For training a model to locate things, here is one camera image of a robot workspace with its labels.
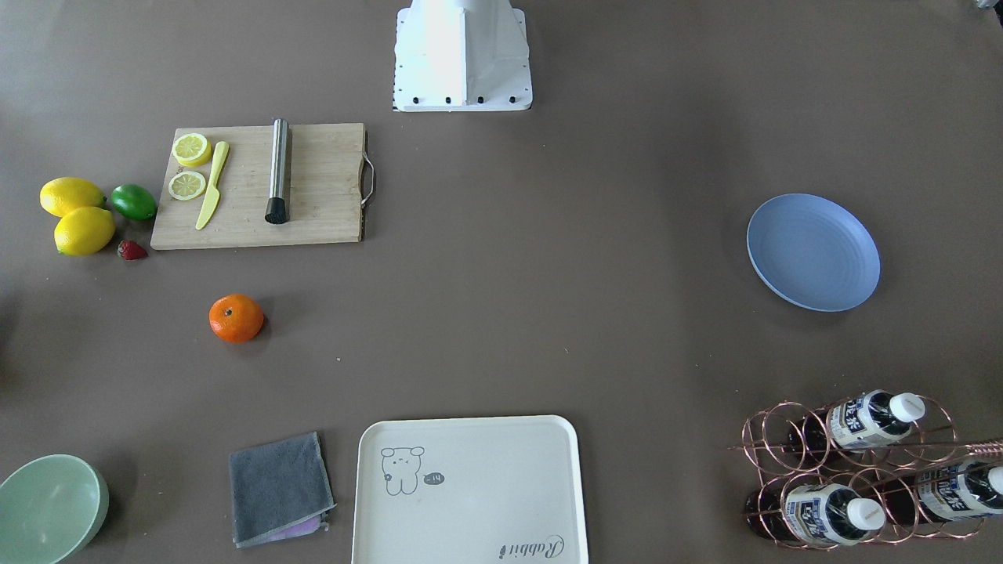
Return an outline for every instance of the stainless steel muddler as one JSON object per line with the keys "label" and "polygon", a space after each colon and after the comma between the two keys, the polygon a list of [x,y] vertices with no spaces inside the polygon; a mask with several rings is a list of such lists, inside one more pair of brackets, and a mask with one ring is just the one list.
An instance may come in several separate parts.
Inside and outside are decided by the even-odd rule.
{"label": "stainless steel muddler", "polygon": [[283,224],[289,221],[289,161],[292,144],[289,139],[289,122],[279,117],[272,127],[272,174],[268,190],[268,208],[265,221]]}

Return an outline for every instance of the cutting board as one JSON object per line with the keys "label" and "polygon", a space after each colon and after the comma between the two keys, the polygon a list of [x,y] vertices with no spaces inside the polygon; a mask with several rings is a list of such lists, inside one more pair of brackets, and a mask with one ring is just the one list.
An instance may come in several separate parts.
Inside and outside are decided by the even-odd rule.
{"label": "cutting board", "polygon": [[175,139],[199,132],[215,147],[230,144],[220,176],[220,204],[202,230],[195,222],[203,197],[182,202],[168,192],[178,173],[198,171],[206,179],[212,163],[192,169],[169,156],[159,208],[149,245],[156,250],[219,249],[357,242],[362,239],[362,154],[366,146],[363,123],[323,123],[289,127],[290,221],[265,221],[272,169],[272,126],[185,127]]}

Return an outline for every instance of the white bottle cap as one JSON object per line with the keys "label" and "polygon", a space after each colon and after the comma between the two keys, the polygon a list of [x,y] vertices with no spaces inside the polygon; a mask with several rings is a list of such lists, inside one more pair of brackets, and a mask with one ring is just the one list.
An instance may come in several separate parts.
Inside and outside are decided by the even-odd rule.
{"label": "white bottle cap", "polygon": [[923,398],[915,393],[905,392],[892,396],[889,401],[892,414],[903,422],[913,422],[927,413],[927,405]]}
{"label": "white bottle cap", "polygon": [[885,526],[885,510],[874,500],[851,500],[847,504],[847,517],[854,527],[863,531],[877,531]]}
{"label": "white bottle cap", "polygon": [[989,470],[989,486],[1003,494],[1003,466]]}

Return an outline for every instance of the plastic bottle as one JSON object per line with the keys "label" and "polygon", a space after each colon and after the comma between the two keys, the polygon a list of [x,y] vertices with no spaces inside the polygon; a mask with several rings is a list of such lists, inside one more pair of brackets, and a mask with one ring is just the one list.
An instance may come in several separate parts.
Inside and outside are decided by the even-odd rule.
{"label": "plastic bottle", "polygon": [[[803,446],[806,458],[819,462],[828,437],[837,448],[863,450],[884,447],[905,439],[912,433],[912,422],[926,414],[923,398],[915,393],[904,392],[893,395],[883,389],[864,393],[850,401],[840,403],[828,412],[816,411],[815,417],[805,417],[795,424],[804,436]],[[818,419],[825,421],[828,436],[819,426]],[[788,434],[788,450],[801,451],[801,437],[797,431]]]}
{"label": "plastic bottle", "polygon": [[787,492],[782,504],[775,494],[756,492],[746,500],[745,510],[771,511],[762,519],[758,515],[746,518],[760,537],[815,548],[855,545],[885,526],[881,504],[840,484],[798,486]]}
{"label": "plastic bottle", "polygon": [[[901,480],[885,487],[885,503],[895,521],[904,527],[911,526],[914,520],[945,523],[1003,515],[1003,467],[965,459]],[[918,520],[913,496],[923,508]]]}

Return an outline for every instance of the green lime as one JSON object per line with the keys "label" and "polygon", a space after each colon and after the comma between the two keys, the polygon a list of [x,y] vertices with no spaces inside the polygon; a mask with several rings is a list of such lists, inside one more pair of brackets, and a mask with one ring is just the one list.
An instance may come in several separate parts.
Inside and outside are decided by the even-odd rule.
{"label": "green lime", "polygon": [[111,191],[111,206],[122,216],[136,221],[156,215],[156,200],[141,186],[125,184]]}

